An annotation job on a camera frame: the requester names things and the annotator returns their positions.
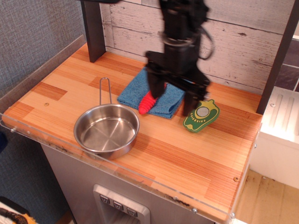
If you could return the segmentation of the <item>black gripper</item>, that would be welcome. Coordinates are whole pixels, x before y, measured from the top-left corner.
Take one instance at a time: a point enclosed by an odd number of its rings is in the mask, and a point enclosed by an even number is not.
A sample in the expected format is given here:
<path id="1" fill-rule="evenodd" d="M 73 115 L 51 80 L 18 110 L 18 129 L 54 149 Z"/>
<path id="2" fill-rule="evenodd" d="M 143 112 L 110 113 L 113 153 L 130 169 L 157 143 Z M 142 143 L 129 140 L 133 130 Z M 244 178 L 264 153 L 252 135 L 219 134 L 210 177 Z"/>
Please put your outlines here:
<path id="1" fill-rule="evenodd" d="M 209 79 L 198 69 L 199 44 L 164 44 L 164 52 L 147 51 L 147 79 L 153 98 L 161 97 L 166 82 L 185 91 L 183 115 L 196 109 L 200 98 L 207 95 Z"/>

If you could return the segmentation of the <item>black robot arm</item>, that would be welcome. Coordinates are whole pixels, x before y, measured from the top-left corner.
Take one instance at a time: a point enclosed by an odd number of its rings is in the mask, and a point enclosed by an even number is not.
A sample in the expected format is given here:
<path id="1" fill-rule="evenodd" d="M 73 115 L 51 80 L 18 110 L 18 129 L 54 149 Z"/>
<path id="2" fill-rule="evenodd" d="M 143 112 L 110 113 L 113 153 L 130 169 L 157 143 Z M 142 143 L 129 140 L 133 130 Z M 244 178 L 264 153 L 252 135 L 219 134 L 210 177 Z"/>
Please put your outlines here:
<path id="1" fill-rule="evenodd" d="M 162 53 L 148 51 L 147 79 L 154 98 L 164 94 L 170 83 L 185 92 L 184 112 L 187 116 L 207 94 L 209 79 L 199 70 L 199 47 L 208 7 L 202 0 L 161 0 L 164 20 Z"/>

